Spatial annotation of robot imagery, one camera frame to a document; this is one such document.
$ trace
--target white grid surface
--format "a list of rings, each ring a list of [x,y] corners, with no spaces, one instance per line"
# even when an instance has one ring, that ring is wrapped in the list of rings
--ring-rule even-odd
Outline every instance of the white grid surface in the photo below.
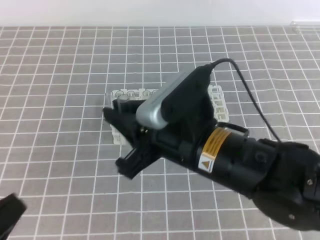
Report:
[[[320,38],[290,27],[0,27],[0,196],[28,210],[15,240],[315,240],[229,189],[159,160],[118,175],[105,92],[158,89],[234,59],[282,140],[320,149]],[[270,138],[235,72],[219,65],[230,122]]]

